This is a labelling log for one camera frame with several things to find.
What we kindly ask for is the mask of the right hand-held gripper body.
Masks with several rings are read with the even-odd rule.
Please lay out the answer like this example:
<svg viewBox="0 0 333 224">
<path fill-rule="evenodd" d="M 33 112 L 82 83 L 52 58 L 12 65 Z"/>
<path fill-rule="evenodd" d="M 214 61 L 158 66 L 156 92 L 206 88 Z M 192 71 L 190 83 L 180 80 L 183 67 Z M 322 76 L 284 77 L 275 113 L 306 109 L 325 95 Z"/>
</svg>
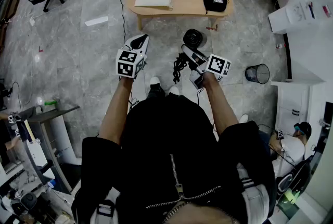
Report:
<svg viewBox="0 0 333 224">
<path fill-rule="evenodd" d="M 231 62 L 221 56 L 210 54 L 207 61 L 198 60 L 198 67 L 191 70 L 190 81 L 196 89 L 202 88 L 203 74 L 211 72 L 217 79 L 226 77 L 230 69 Z"/>
</svg>

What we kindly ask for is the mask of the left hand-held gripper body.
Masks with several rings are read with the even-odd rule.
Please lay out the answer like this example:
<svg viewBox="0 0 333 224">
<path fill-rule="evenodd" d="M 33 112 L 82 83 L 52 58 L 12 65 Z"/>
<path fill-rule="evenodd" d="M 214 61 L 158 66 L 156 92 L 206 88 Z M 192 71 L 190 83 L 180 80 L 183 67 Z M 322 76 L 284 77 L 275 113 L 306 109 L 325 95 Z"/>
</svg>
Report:
<svg viewBox="0 0 333 224">
<path fill-rule="evenodd" d="M 117 52 L 116 75 L 135 79 L 143 70 L 147 55 L 130 49 L 127 45 Z"/>
</svg>

